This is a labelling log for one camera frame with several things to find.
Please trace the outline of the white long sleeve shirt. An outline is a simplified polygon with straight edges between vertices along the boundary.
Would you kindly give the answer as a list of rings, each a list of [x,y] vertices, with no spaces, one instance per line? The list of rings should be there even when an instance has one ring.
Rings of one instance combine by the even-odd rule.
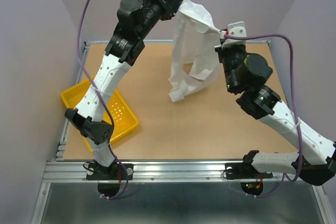
[[[218,76],[220,65],[214,50],[220,30],[201,4],[183,0],[176,13],[169,82],[172,102],[208,87]]]

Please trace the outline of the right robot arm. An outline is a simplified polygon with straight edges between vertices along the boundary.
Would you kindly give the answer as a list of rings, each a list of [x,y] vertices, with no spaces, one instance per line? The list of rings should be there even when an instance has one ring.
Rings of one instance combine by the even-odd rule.
[[[224,68],[227,91],[239,94],[236,102],[245,113],[275,130],[297,151],[250,151],[230,169],[229,178],[260,178],[264,173],[276,172],[321,186],[335,176],[335,142],[307,125],[266,85],[273,69],[260,54],[247,52],[245,43],[249,39],[240,24],[220,31],[220,45],[215,46],[215,52]]]

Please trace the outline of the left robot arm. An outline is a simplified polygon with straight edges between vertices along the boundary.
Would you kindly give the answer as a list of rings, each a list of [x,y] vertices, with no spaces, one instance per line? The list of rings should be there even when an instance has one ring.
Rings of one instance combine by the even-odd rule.
[[[110,138],[113,122],[103,120],[107,104],[123,76],[134,65],[145,47],[144,39],[159,20],[170,20],[183,0],[121,0],[117,11],[118,24],[105,49],[102,63],[88,91],[65,117],[89,142],[99,173],[113,178],[117,159],[112,153]]]

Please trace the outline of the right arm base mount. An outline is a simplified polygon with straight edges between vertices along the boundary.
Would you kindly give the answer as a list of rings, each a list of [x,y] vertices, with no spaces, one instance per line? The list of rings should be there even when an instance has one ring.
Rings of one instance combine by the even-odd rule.
[[[246,179],[240,186],[248,195],[260,196],[264,189],[264,179],[273,178],[272,173],[260,173],[251,165],[244,163],[229,163],[222,171],[222,177],[228,180]]]

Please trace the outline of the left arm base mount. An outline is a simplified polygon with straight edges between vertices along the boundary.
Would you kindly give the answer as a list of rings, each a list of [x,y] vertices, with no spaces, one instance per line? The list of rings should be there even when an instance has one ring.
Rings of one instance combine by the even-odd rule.
[[[97,191],[101,198],[113,200],[120,197],[125,190],[127,182],[133,179],[134,165],[132,163],[124,164],[125,169],[116,162],[109,167],[104,167],[96,161],[84,162],[83,168],[86,170],[86,180],[97,182]]]

